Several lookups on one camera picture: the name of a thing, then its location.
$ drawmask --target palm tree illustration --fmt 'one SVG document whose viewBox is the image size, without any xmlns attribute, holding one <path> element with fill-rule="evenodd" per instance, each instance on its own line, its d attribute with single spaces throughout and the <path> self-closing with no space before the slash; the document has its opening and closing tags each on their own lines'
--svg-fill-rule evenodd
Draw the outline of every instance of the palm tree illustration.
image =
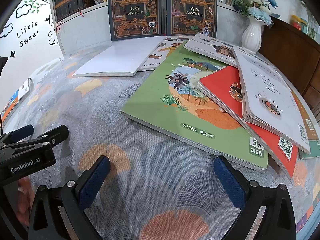
<svg viewBox="0 0 320 240">
<path fill-rule="evenodd" d="M 198 96 L 196 96 L 196 101 L 199 99 L 199 104 L 201 104 L 201 102 L 203 101 L 204 102 L 204 104 L 205 103 L 207 103 L 208 101 L 206 100 L 206 98 L 208 98 L 206 95 L 198 95 Z"/>
<path fill-rule="evenodd" d="M 180 92 L 182 94 L 188 94 L 188 99 L 187 101 L 189 101 L 190 99 L 190 95 L 196 97 L 199 94 L 197 93 L 197 90 L 195 88 L 192 88 L 189 84 L 188 85 L 184 85 L 183 88 L 180 89 Z"/>
</svg>

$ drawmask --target blue gripper pad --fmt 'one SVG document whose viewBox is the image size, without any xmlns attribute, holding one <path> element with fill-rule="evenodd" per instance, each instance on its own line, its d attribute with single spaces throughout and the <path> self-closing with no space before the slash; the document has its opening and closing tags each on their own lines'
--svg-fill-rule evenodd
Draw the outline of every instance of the blue gripper pad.
<svg viewBox="0 0 320 240">
<path fill-rule="evenodd" d="M 18 130 L 15 130 L 11 133 L 10 141 L 16 143 L 24 138 L 27 138 L 30 135 L 33 135 L 34 129 L 31 124 L 21 127 Z"/>
<path fill-rule="evenodd" d="M 245 192 L 219 157 L 214 161 L 214 172 L 217 174 L 221 184 L 233 203 L 233 206 L 242 210 L 246 203 Z"/>
<path fill-rule="evenodd" d="M 109 159 L 100 156 L 89 170 L 82 173 L 77 180 L 78 186 L 75 190 L 80 210 L 83 211 L 91 206 L 109 172 Z"/>
</svg>

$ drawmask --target white flower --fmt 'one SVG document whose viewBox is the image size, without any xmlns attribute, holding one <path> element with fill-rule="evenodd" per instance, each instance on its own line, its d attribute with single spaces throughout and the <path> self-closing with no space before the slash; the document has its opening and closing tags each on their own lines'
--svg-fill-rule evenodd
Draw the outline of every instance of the white flower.
<svg viewBox="0 0 320 240">
<path fill-rule="evenodd" d="M 253 2 L 261 4 L 261 0 L 248 0 L 249 3 L 253 4 Z"/>
<path fill-rule="evenodd" d="M 260 10 L 266 12 L 268 15 L 271 15 L 271 14 L 272 14 L 272 11 L 270 11 L 270 10 L 269 10 L 267 7 L 265 7 L 265 6 L 261 6 L 261 7 L 260 7 Z"/>
</svg>

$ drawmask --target table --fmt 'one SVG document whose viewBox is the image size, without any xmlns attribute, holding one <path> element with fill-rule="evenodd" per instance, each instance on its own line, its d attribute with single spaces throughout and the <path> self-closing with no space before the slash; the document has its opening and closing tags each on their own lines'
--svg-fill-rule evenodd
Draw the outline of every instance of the table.
<svg viewBox="0 0 320 240">
<path fill-rule="evenodd" d="M 221 239 L 239 210 L 213 171 L 215 156 L 120 113 L 151 71 L 134 77 L 72 78 L 104 49 L 82 50 L 37 69 L 31 75 L 34 87 L 4 127 L 10 131 L 32 124 L 32 138 L 62 124 L 69 128 L 69 138 L 53 149 L 57 163 L 30 176 L 34 189 L 76 180 L 100 155 L 106 155 L 111 172 L 91 208 L 85 210 L 103 239 Z M 320 135 L 311 111 L 299 97 Z M 258 172 L 232 165 L 261 186 L 283 183 L 288 187 L 297 231 L 314 215 L 320 197 L 320 158 L 298 160 L 292 180 L 270 166 Z M 261 208 L 248 239 L 254 237 L 263 212 Z M 77 239 L 65 214 L 64 220 L 72 239 Z"/>
</svg>

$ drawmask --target wooden cabinet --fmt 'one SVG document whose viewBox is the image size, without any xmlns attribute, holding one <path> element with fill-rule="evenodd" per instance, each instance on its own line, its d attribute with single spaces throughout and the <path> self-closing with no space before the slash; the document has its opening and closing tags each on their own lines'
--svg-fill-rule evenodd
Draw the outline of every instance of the wooden cabinet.
<svg viewBox="0 0 320 240">
<path fill-rule="evenodd" d="M 320 45 L 279 19 L 265 27 L 259 52 L 295 86 L 320 121 Z"/>
</svg>

